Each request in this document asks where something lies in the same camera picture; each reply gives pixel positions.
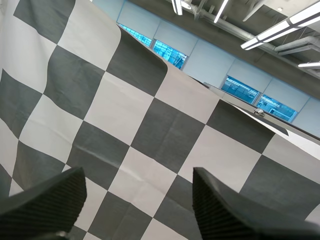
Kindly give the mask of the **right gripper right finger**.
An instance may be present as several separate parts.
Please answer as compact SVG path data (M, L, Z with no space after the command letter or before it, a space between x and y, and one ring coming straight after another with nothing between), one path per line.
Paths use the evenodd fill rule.
M240 195L203 167L193 169L192 207L204 240L318 240L320 227Z

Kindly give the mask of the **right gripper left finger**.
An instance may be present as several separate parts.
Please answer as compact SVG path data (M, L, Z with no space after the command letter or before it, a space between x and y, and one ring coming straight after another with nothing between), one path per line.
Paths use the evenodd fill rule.
M68 240L86 198L83 168L70 168L1 201L0 238Z

